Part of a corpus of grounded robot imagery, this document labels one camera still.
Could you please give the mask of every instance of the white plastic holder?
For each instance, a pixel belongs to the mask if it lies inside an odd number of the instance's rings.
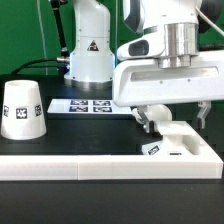
[[[30,80],[5,83],[1,134],[13,140],[38,138],[46,133],[39,85]]]
[[[144,155],[160,164],[167,178],[222,178],[223,161],[184,121],[156,122],[162,141],[142,147]]]

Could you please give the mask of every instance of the black and white label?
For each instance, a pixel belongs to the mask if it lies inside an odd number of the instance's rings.
[[[41,110],[41,106],[38,105],[38,106],[35,106],[35,114],[36,114],[36,117],[40,116],[42,114],[42,110]]]
[[[149,154],[150,156],[153,156],[153,155],[156,154],[159,150],[160,150],[159,146],[156,145],[155,147],[153,147],[152,149],[150,149],[150,150],[148,151],[148,154]]]
[[[88,105],[88,100],[71,100],[71,105]]]
[[[111,106],[111,103],[109,100],[94,100],[93,105],[94,106]]]
[[[88,107],[71,106],[69,108],[71,113],[88,113]]]
[[[27,108],[16,108],[16,119],[27,119],[28,110]]]
[[[99,51],[95,40],[92,41],[92,43],[90,44],[90,46],[88,47],[87,51]]]
[[[93,107],[95,113],[112,113],[111,107]]]
[[[8,117],[9,116],[9,107],[4,106],[4,111],[3,111],[4,116]]]

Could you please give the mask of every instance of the white platform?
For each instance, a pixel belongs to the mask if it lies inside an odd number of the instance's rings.
[[[215,157],[1,156],[0,180],[221,179]]]

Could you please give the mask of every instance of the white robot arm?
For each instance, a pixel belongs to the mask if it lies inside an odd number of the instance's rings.
[[[139,3],[144,8],[144,32],[118,49],[124,62],[115,70],[115,103],[145,106],[224,99],[224,51],[198,51],[196,7],[202,1]]]

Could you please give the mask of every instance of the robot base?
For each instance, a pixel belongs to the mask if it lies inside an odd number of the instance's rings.
[[[65,85],[79,87],[83,89],[106,89],[112,86],[112,80],[108,82],[83,82],[71,78],[69,74],[66,74],[64,76],[64,82]]]

